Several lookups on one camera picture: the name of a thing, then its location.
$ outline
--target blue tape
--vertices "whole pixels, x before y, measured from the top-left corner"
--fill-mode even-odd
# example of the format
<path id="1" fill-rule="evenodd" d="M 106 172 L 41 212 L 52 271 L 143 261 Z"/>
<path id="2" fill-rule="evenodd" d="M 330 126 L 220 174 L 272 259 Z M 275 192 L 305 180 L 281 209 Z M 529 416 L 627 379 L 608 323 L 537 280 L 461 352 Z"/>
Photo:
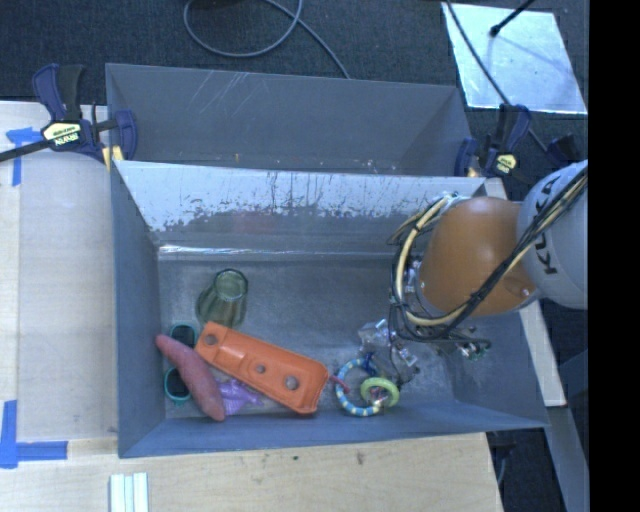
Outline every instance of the blue tape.
<path id="1" fill-rule="evenodd" d="M 21 461 L 66 460 L 68 441 L 16 442 L 17 404 L 16 400 L 4 403 L 2 437 L 0 438 L 0 468 L 15 469 Z"/>
<path id="2" fill-rule="evenodd" d="M 23 144 L 31 144 L 33 142 L 40 142 L 42 135 L 40 132 L 35 131 L 33 128 L 20 128 L 18 130 L 9 130 L 7 132 L 7 138 L 13 142 L 16 148 L 19 148 Z M 17 187 L 22 182 L 22 159 L 17 157 L 13 160 L 13 177 L 11 179 L 11 185 Z"/>

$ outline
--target black cord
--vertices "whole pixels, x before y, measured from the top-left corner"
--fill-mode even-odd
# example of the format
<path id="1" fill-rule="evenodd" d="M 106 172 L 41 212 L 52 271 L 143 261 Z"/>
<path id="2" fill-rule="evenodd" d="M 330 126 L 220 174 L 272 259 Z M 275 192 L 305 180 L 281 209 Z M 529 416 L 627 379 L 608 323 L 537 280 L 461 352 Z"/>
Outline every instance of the black cord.
<path id="1" fill-rule="evenodd" d="M 524 230 L 520 239 L 516 243 L 516 246 L 511 251 L 509 256 L 498 265 L 498 267 L 489 275 L 489 277 L 484 281 L 484 283 L 480 286 L 480 288 L 471 295 L 471 297 L 463 303 L 464 308 L 462 311 L 448 324 L 444 327 L 430 328 L 430 334 L 424 335 L 419 332 L 418 328 L 414 326 L 414 324 L 407 317 L 407 310 L 409 305 L 400 300 L 400 297 L 397 294 L 395 289 L 395 275 L 398 271 L 398 260 L 400 259 L 400 253 L 402 250 L 402 246 L 404 245 L 403 239 L 406 239 L 406 235 L 402 237 L 397 237 L 394 239 L 394 243 L 399 245 L 399 250 L 396 252 L 394 259 L 391 264 L 391 293 L 392 293 L 392 306 L 391 308 L 400 314 L 402 318 L 402 324 L 397 320 L 398 314 L 391 315 L 390 319 L 393 321 L 393 325 L 396 329 L 397 335 L 403 339 L 415 339 L 415 341 L 432 341 L 432 340 L 444 340 L 444 339 L 452 339 L 453 341 L 460 341 L 459 335 L 455 333 L 455 328 L 460 325 L 466 318 L 468 318 L 471 313 L 478 307 L 478 305 L 491 293 L 491 290 L 498 284 L 500 279 L 506 274 L 507 270 L 513 263 L 513 261 L 528 248 L 531 243 L 533 243 L 542 232 L 548 230 L 553 224 L 558 222 L 558 220 L 564 216 L 571 207 L 578 201 L 578 199 L 582 196 L 587 188 L 587 179 L 588 177 L 588 166 L 584 167 L 580 172 L 578 172 L 569 182 L 563 187 L 563 189 L 555 195 L 552 199 L 548 201 L 548 203 L 541 209 L 541 211 L 534 217 L 533 221 L 529 224 L 529 226 Z M 578 183 L 582 182 L 581 188 L 569 199 L 567 199 L 567 193 Z M 545 225 L 549 219 L 549 215 L 556 208 L 562 208 L 560 214 L 555 217 L 551 222 Z M 411 313 L 415 316 L 420 316 L 414 311 Z"/>
<path id="2" fill-rule="evenodd" d="M 493 77 L 489 73 L 489 70 L 486 68 L 486 66 L 482 62 L 482 59 L 478 55 L 478 52 L 476 51 L 476 49 L 471 44 L 471 41 L 469 40 L 469 37 L 467 36 L 467 33 L 462 28 L 462 24 L 460 23 L 460 20 L 458 19 L 458 16 L 456 16 L 456 13 L 453 10 L 453 6 L 451 5 L 451 0 L 446 0 L 446 2 L 447 2 L 447 7 L 449 8 L 449 12 L 451 13 L 451 17 L 453 18 L 453 21 L 455 22 L 456 26 L 458 27 L 458 30 L 460 31 L 460 35 L 464 39 L 464 42 L 469 47 L 469 51 L 473 55 L 473 58 L 478 63 L 478 66 L 480 66 L 480 69 L 482 70 L 484 75 L 487 77 L 487 80 L 489 80 L 489 82 L 491 82 L 491 85 L 493 86 L 493 88 L 496 90 L 498 95 L 502 98 L 502 101 L 504 103 L 506 103 L 507 105 L 512 105 L 511 102 L 509 101 L 509 98 L 507 98 L 506 94 L 502 91 L 500 86 L 498 86 L 496 81 L 493 79 Z M 542 151 L 544 153 L 546 153 L 547 152 L 547 147 L 540 140 L 540 138 L 536 135 L 536 133 L 533 131 L 533 129 L 529 128 L 528 132 L 529 132 L 529 135 L 531 135 L 533 140 L 536 142 L 536 144 L 538 144 L 538 146 L 540 146 L 540 149 L 542 149 Z"/>
<path id="3" fill-rule="evenodd" d="M 300 15 L 302 13 L 302 5 L 304 3 L 304 0 L 298 0 L 298 7 L 297 7 L 295 13 L 291 12 L 289 9 L 281 6 L 280 4 L 274 2 L 273 0 L 262 0 L 263 2 L 266 2 L 269 5 L 271 5 L 272 7 L 275 7 L 279 11 L 285 13 L 293 21 L 291 22 L 291 25 L 289 25 L 289 28 L 286 30 L 286 32 L 275 43 L 273 43 L 273 44 L 271 44 L 271 45 L 269 45 L 266 48 L 263 48 L 261 50 L 257 50 L 255 52 L 247 52 L 247 53 L 232 53 L 232 52 L 222 51 L 222 50 L 214 48 L 214 47 L 206 44 L 204 41 L 202 41 L 195 34 L 193 29 L 191 28 L 191 24 L 189 23 L 189 13 L 190 13 L 190 10 L 191 10 L 191 5 L 193 4 L 194 1 L 196 1 L 196 0 L 189 0 L 187 2 L 187 4 L 184 6 L 182 18 L 183 18 L 185 29 L 187 30 L 187 32 L 189 33 L 191 38 L 196 43 L 198 43 L 200 46 L 202 46 L 205 50 L 207 50 L 207 51 L 209 51 L 209 52 L 211 52 L 211 53 L 213 53 L 215 55 L 220 55 L 222 57 L 229 57 L 229 58 L 234 58 L 234 59 L 247 59 L 247 58 L 259 57 L 261 55 L 264 55 L 264 54 L 270 52 L 271 50 L 277 48 L 282 43 L 284 43 L 284 41 L 289 37 L 289 35 L 291 35 L 291 32 L 293 32 L 293 29 L 297 25 L 300 25 L 302 28 L 304 28 L 311 35 L 311 37 L 313 37 L 320 44 L 320 46 L 322 46 L 324 51 L 329 55 L 329 57 L 331 57 L 331 59 L 340 68 L 340 71 L 342 72 L 344 77 L 347 78 L 347 79 L 351 78 L 349 76 L 349 73 L 347 72 L 346 68 L 342 65 L 342 62 L 340 62 L 340 59 L 338 59 L 336 54 L 331 50 L 331 48 L 329 48 L 327 43 L 325 43 L 324 40 L 309 25 L 307 25 L 300 18 Z"/>

